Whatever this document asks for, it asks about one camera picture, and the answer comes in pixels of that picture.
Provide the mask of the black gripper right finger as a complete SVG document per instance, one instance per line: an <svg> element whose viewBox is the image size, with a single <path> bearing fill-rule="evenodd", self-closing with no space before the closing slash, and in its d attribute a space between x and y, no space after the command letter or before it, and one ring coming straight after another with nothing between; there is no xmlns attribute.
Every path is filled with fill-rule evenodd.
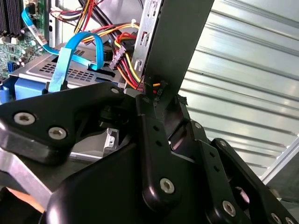
<svg viewBox="0 0 299 224"><path fill-rule="evenodd" d="M221 138L209 140L192 120L186 98L173 97L164 112L171 150L199 165L201 204L212 224L294 224L296 219Z"/></svg>

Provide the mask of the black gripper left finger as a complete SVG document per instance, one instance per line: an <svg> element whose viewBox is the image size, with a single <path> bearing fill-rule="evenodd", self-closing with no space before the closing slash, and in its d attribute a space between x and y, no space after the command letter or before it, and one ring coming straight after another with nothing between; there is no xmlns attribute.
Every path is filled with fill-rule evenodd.
<svg viewBox="0 0 299 224"><path fill-rule="evenodd" d="M0 107L0 147L45 165L65 162L76 143L109 127L120 131L121 140L131 137L126 146L139 147L147 206L160 213L173 209L180 191L162 164L171 150L147 96L131 97L112 83L99 83Z"/></svg>

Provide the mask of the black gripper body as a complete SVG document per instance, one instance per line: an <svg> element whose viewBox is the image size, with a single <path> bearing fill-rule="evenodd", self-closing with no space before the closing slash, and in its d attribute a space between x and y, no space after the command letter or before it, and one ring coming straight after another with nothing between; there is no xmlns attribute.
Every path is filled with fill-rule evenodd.
<svg viewBox="0 0 299 224"><path fill-rule="evenodd" d="M129 144L66 178L51 196L49 224L206 224L199 166L170 153L162 164L181 192L168 213L154 212L142 196L139 147Z"/></svg>

